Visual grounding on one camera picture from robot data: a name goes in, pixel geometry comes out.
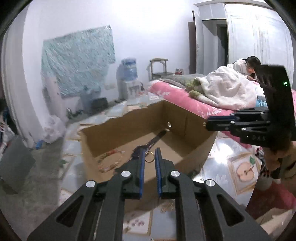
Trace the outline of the person right hand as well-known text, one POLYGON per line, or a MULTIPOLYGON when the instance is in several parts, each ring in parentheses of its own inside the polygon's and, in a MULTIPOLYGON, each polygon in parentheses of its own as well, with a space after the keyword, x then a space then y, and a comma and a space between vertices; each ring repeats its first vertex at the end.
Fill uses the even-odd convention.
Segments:
POLYGON ((271 151, 263 148, 266 167, 269 171, 282 168, 281 184, 290 192, 295 192, 295 141, 290 142, 288 148, 284 150, 271 151))

